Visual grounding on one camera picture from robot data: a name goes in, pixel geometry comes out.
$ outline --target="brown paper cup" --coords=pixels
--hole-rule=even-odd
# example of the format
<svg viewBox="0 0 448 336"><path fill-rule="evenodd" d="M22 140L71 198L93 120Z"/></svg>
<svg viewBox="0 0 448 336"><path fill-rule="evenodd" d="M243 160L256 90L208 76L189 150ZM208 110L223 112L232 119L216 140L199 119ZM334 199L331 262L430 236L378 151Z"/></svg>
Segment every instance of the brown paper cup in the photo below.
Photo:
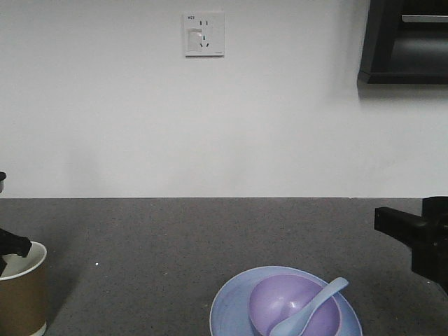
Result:
<svg viewBox="0 0 448 336"><path fill-rule="evenodd" d="M48 294L44 245L32 242L28 256L5 255L0 276L0 336L42 336Z"/></svg>

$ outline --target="electrical socket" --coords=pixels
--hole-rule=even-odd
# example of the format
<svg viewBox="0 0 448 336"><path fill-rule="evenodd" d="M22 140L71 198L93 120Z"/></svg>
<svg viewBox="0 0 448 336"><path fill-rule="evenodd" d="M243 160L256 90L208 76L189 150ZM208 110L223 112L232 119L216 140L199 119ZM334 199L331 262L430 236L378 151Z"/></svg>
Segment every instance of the electrical socket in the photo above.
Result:
<svg viewBox="0 0 448 336"><path fill-rule="evenodd" d="M224 13L185 13L183 45L185 56L224 56Z"/></svg>

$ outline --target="black clamp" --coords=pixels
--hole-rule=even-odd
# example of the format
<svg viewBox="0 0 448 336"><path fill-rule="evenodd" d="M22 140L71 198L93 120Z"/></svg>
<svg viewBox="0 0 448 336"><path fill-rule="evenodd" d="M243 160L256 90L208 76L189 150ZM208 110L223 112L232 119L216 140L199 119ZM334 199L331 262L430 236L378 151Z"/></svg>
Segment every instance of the black clamp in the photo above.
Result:
<svg viewBox="0 0 448 336"><path fill-rule="evenodd" d="M0 275L6 268L6 262L2 258L7 254L17 254L25 258L31 249L32 243L26 237L16 236L8 231L0 229Z"/></svg>
<svg viewBox="0 0 448 336"><path fill-rule="evenodd" d="M412 271L448 293L448 197L423 199L421 216L376 208L374 228L410 247Z"/></svg>

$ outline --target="purple bowl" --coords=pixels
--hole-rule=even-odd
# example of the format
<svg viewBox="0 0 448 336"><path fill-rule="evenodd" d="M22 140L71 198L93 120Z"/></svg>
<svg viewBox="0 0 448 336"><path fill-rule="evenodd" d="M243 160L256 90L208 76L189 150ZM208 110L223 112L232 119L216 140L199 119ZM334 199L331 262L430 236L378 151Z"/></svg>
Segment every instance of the purple bowl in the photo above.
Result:
<svg viewBox="0 0 448 336"><path fill-rule="evenodd" d="M249 298L249 317L262 336L298 312L322 289L322 285L300 275L279 274L263 279ZM340 309L333 297L314 313L304 336L335 336L340 327Z"/></svg>

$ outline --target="black cabinet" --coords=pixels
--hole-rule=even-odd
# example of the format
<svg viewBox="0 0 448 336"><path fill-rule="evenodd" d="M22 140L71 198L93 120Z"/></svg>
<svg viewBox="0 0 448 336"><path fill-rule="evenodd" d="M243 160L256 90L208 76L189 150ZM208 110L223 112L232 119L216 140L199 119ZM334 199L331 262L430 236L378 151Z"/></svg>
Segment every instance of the black cabinet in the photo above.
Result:
<svg viewBox="0 0 448 336"><path fill-rule="evenodd" d="M448 0L371 0L359 79L448 84Z"/></svg>

